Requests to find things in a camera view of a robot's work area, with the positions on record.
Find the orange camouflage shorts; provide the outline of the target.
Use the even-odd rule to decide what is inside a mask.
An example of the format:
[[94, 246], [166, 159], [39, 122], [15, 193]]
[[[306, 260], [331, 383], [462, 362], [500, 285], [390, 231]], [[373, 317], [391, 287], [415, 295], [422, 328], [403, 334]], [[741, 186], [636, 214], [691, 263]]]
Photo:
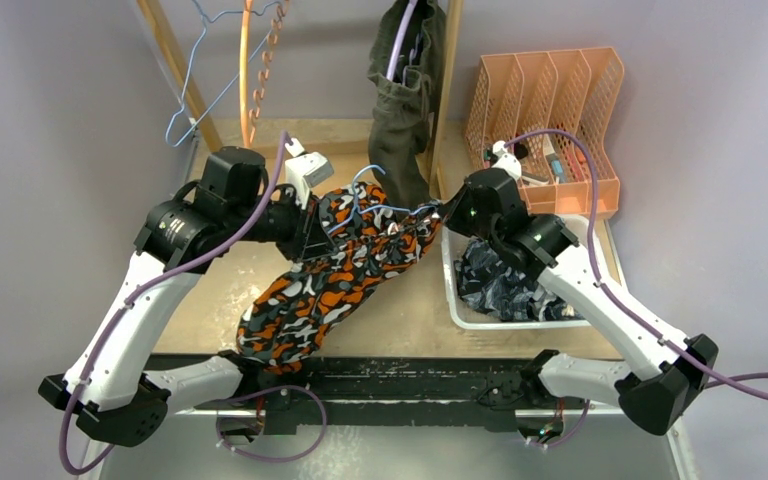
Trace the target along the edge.
[[[357, 183], [360, 209], [388, 202], [383, 188]], [[416, 216], [377, 210], [354, 217], [332, 235], [325, 256], [294, 263], [242, 314], [237, 351], [270, 373], [300, 369], [326, 335], [354, 313], [388, 280], [423, 259], [442, 227], [437, 209]], [[332, 190], [320, 201], [325, 232], [341, 223], [354, 205], [350, 186]]]

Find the dark leaf-print shorts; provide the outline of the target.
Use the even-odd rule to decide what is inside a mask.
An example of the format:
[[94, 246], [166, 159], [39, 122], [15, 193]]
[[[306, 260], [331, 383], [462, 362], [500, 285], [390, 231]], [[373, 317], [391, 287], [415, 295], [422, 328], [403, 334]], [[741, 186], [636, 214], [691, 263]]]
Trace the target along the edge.
[[470, 309], [501, 322], [580, 320], [566, 301], [525, 273], [507, 266], [483, 240], [473, 238], [454, 261], [458, 297]]

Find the orange plastic hanger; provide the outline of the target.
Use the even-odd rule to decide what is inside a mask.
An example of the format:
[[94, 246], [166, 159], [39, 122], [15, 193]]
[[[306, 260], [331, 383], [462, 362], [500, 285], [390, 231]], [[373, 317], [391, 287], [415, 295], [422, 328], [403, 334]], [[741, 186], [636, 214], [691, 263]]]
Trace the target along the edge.
[[[245, 147], [251, 147], [257, 135], [258, 121], [261, 117], [262, 103], [266, 96], [267, 82], [271, 73], [274, 50], [279, 42], [284, 20], [288, 14], [290, 1], [270, 1], [265, 10], [275, 7], [274, 17], [269, 30], [255, 47], [250, 45], [251, 22], [254, 16], [264, 12], [254, 9], [253, 1], [245, 1], [242, 11], [239, 36], [238, 92], [241, 138]], [[259, 58], [261, 68], [253, 86], [249, 86], [250, 63]]]

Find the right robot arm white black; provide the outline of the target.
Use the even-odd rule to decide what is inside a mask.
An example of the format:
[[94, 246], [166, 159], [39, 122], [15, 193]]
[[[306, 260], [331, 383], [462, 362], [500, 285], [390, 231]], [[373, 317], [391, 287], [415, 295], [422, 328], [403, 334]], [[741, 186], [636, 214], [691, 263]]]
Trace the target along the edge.
[[507, 172], [469, 175], [441, 217], [449, 230], [486, 241], [507, 266], [572, 306], [621, 355], [601, 361], [541, 352], [521, 381], [529, 404], [544, 407], [557, 397], [597, 401], [662, 436], [704, 390], [718, 345], [705, 334], [688, 336], [600, 276], [590, 244], [561, 217], [528, 212]]

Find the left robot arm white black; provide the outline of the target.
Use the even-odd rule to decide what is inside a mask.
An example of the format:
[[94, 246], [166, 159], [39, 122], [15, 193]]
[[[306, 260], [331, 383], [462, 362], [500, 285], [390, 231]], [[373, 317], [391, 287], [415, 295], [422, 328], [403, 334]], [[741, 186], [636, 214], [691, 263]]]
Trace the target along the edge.
[[39, 386], [39, 395], [63, 414], [62, 433], [76, 426], [93, 440], [134, 447], [171, 414], [255, 402], [256, 367], [231, 351], [168, 370], [150, 370], [147, 362], [179, 304], [235, 243], [272, 243], [287, 258], [302, 252], [315, 207], [312, 188], [332, 167], [296, 142], [281, 149], [273, 172], [266, 167], [254, 150], [224, 147], [208, 157], [199, 179], [149, 211], [93, 339], [66, 372]]

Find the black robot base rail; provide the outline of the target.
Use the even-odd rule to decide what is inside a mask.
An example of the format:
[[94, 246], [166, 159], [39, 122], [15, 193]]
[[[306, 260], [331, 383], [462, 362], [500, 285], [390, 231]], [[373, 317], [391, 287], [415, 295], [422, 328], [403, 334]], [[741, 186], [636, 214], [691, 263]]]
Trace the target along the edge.
[[302, 426], [480, 427], [489, 432], [559, 425], [585, 403], [557, 400], [526, 379], [526, 359], [313, 357], [283, 376], [245, 371], [231, 399], [177, 407], [222, 420], [260, 414], [268, 435]]

